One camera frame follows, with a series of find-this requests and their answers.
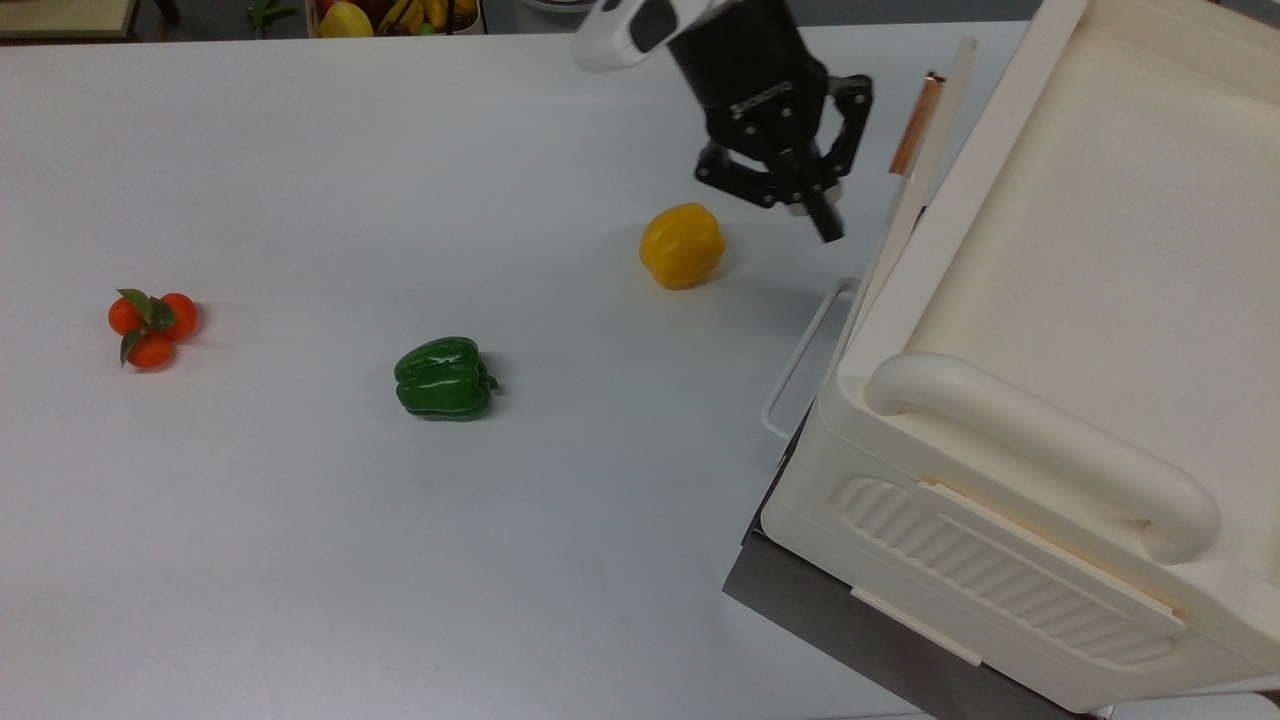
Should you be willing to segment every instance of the robotic arm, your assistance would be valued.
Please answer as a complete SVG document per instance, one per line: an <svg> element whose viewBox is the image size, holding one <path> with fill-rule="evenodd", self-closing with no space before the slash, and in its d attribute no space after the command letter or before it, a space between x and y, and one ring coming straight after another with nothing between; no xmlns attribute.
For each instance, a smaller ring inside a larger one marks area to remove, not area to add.
<svg viewBox="0 0 1280 720"><path fill-rule="evenodd" d="M664 46L707 114L710 140L695 177L762 208L785 202L809 215L823 242L842 237L832 202L867 126L872 79L828 76L785 0L599 0L573 38L573 59L608 72ZM823 154L814 136L828 95L844 126Z"/></svg>

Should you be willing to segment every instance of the box handle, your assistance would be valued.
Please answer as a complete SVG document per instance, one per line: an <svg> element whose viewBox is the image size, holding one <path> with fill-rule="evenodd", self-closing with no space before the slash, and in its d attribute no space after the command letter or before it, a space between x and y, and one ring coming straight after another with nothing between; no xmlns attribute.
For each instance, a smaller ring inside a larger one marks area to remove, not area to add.
<svg viewBox="0 0 1280 720"><path fill-rule="evenodd" d="M769 392L769 396L764 398L764 409L760 410L760 421L764 427L769 429L771 433L778 436L782 439L790 439L791 433L783 430L773 423L773 409L778 405L778 398L782 397L782 391L786 389L787 383L791 382L791 375L796 373L796 368L800 365L800 359L804 357L809 345L813 343L813 336L818 334L818 328L822 322L827 319L831 313L832 305L836 304L836 299L846 292L858 292L858 286L861 284L856 278L840 278L836 281L836 287L831 288L827 297L822 299L822 305L818 306L818 313L814 314L813 320L809 322L809 327L805 328L804 334L800 336L800 345L796 346L795 352L791 354L791 359L787 360L786 368L782 369L782 377L778 378L777 384ZM842 336L841 347L844 342L849 341L849 329L845 329Z"/></svg>
<svg viewBox="0 0 1280 720"><path fill-rule="evenodd" d="M1142 544L1162 565L1194 559L1221 530L1217 503L1187 471L959 357L890 357L863 398L882 416L934 410L1079 480L1147 520Z"/></svg>

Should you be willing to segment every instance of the white tabletop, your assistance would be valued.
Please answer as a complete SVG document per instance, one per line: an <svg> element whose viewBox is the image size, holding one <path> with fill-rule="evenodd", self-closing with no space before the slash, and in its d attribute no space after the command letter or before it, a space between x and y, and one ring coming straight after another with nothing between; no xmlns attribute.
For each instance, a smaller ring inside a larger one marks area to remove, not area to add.
<svg viewBox="0 0 1280 720"><path fill-rule="evenodd" d="M758 407L870 255L924 72L979 37L968 128L1021 31L808 33L878 91L831 246L691 179L667 56L0 49L0 717L910 710L719 587L782 450ZM684 201L730 250L668 292L637 236ZM116 287L204 305L164 373L116 366ZM504 384L481 421L396 401L445 334Z"/></svg>

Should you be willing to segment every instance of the green bell pepper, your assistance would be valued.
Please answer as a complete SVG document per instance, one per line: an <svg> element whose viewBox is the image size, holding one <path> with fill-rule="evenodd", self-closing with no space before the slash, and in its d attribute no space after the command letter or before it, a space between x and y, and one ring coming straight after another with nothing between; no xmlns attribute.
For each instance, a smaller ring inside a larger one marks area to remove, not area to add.
<svg viewBox="0 0 1280 720"><path fill-rule="evenodd" d="M396 364L396 397L404 410L431 420L474 420L489 410L498 380L466 337L442 337L411 350Z"/></svg>

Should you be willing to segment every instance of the cherry tomato cluster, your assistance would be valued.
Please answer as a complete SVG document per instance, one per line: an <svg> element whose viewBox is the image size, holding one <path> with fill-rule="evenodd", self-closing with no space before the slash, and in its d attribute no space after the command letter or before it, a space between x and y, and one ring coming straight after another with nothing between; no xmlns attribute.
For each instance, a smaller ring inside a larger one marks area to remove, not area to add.
<svg viewBox="0 0 1280 720"><path fill-rule="evenodd" d="M163 370L173 360L175 342L196 334L200 313L180 292L148 297L138 290L120 290L106 313L106 322L120 340L120 365L140 370Z"/></svg>

